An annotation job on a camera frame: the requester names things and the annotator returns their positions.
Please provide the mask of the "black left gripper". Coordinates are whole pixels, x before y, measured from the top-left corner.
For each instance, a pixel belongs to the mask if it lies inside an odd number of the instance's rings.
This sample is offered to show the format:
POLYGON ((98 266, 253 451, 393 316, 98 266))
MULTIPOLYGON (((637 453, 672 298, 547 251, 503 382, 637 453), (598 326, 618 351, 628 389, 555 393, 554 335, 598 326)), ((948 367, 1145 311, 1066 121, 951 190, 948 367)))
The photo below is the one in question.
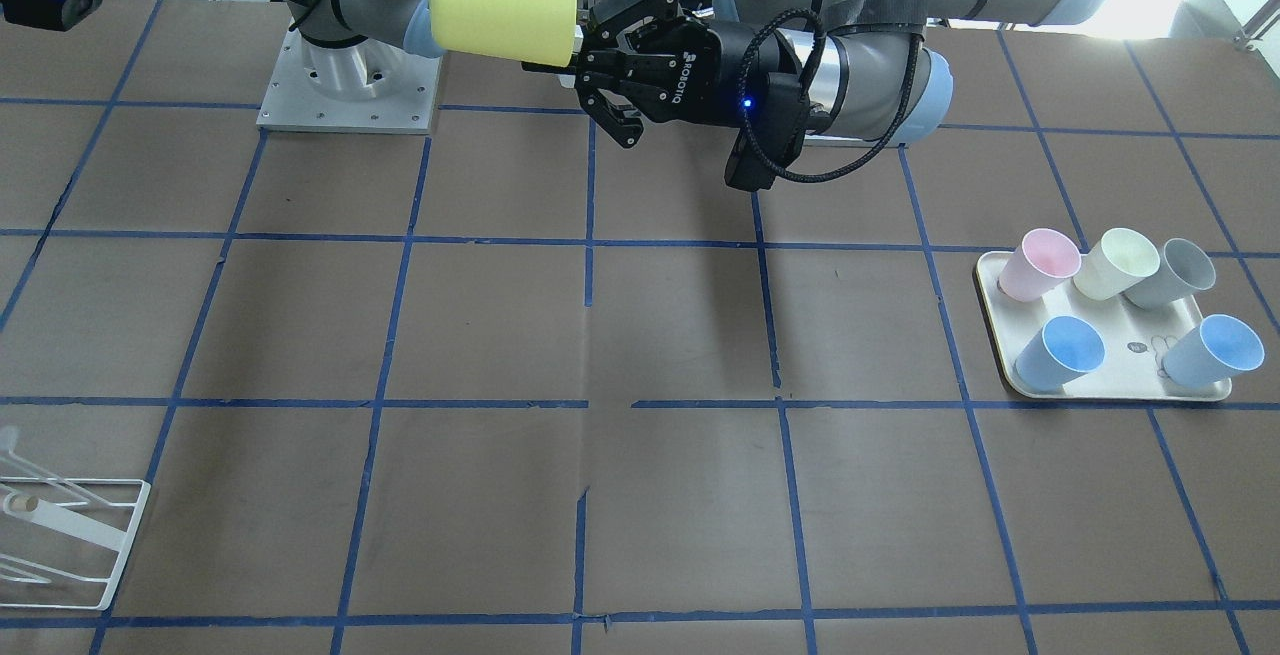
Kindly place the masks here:
POLYGON ((755 31, 733 20, 672 20, 680 0, 600 0, 575 61, 582 111, 621 148, 645 122, 740 125, 739 75, 755 31), (598 36, 618 36, 614 41, 598 36))

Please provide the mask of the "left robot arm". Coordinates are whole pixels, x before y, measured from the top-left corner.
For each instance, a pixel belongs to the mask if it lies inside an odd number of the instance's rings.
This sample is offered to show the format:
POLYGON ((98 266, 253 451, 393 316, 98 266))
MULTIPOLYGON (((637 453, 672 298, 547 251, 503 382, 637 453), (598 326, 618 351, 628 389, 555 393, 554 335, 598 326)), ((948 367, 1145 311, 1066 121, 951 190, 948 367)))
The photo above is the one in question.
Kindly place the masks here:
POLYGON ((814 134, 914 143, 947 113, 931 20, 1075 26, 1105 0, 602 0, 572 59, 586 113, 621 146, 646 122, 737 128, 759 145, 814 134))

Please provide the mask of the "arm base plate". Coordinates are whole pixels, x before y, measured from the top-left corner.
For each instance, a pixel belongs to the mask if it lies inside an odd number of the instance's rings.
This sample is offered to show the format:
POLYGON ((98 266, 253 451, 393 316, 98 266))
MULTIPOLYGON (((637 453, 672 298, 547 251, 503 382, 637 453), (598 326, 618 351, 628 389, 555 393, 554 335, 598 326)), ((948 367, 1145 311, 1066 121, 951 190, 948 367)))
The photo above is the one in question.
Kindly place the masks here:
POLYGON ((439 58, 374 40, 320 49, 288 32, 256 123, 278 132, 428 136, 440 67, 439 58))

